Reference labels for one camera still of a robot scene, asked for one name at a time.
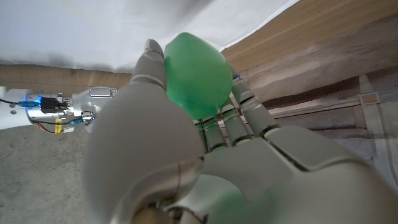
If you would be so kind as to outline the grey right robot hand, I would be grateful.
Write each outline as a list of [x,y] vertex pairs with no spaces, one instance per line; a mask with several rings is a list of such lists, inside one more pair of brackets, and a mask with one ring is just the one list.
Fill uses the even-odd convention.
[[72,94],[74,117],[81,117],[85,123],[85,129],[91,133],[95,119],[99,116],[105,104],[117,93],[117,88],[95,86]]

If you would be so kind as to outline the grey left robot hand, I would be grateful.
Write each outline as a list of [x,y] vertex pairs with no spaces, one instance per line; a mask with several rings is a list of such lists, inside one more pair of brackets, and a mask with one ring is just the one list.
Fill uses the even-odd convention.
[[161,46],[101,110],[83,163],[90,223],[396,223],[397,192],[364,160],[313,131],[279,127],[235,86],[256,137],[227,121],[198,129],[169,100]]

